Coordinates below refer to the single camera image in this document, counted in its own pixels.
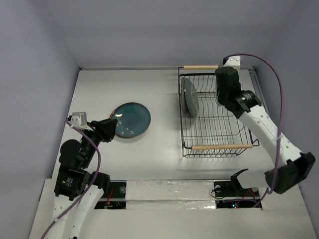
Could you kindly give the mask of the dark teal brown-rimmed plate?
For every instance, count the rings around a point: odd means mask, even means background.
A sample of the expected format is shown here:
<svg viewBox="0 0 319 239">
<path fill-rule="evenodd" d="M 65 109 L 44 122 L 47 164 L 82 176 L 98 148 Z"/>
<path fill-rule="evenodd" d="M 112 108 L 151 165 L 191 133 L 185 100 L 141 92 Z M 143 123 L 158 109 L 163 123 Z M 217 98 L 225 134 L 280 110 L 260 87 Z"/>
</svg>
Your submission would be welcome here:
<svg viewBox="0 0 319 239">
<path fill-rule="evenodd" d="M 150 111 L 142 104 L 129 102 L 118 106 L 111 113 L 117 119 L 116 136 L 133 138 L 143 134 L 151 123 Z"/>
</svg>

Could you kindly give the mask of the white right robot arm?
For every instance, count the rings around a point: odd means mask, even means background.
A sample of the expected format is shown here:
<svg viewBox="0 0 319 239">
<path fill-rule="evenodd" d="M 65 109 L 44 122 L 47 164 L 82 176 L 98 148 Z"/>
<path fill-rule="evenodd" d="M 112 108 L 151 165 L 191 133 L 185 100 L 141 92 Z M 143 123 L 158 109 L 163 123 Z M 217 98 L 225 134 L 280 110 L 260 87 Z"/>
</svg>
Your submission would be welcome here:
<svg viewBox="0 0 319 239">
<path fill-rule="evenodd" d="M 239 73 L 230 66 L 215 71 L 217 100 L 247 126 L 265 148 L 274 169 L 265 172 L 267 185 L 283 194 L 307 178 L 316 159 L 294 146 L 268 116 L 261 100 L 250 90 L 242 90 Z"/>
</svg>

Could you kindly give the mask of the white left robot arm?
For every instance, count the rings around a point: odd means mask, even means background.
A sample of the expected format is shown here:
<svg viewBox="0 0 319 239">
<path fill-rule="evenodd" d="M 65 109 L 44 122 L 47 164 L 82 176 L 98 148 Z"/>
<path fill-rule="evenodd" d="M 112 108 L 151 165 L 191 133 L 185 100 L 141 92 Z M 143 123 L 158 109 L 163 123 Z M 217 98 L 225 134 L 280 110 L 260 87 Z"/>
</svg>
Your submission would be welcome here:
<svg viewBox="0 0 319 239">
<path fill-rule="evenodd" d="M 79 239 L 97 202 L 110 192 L 110 176 L 101 173 L 98 145 L 115 136 L 117 120 L 87 122 L 82 114 L 71 115 L 66 124 L 81 134 L 60 148 L 52 222 L 43 239 Z"/>
</svg>

